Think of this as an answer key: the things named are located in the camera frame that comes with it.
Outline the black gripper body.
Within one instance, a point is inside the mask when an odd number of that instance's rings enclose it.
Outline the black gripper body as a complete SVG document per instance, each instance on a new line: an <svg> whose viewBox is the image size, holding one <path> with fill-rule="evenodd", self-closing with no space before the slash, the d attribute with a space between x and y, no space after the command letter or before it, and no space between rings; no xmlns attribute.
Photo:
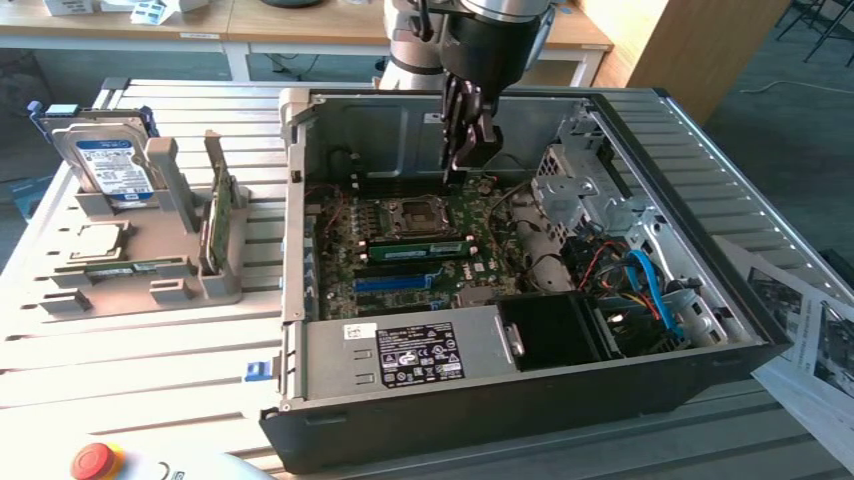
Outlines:
<svg viewBox="0 0 854 480"><path fill-rule="evenodd" d="M539 27L537 18L505 23L449 15L440 44L444 70L479 87L485 96L499 96L521 78Z"/></svg>

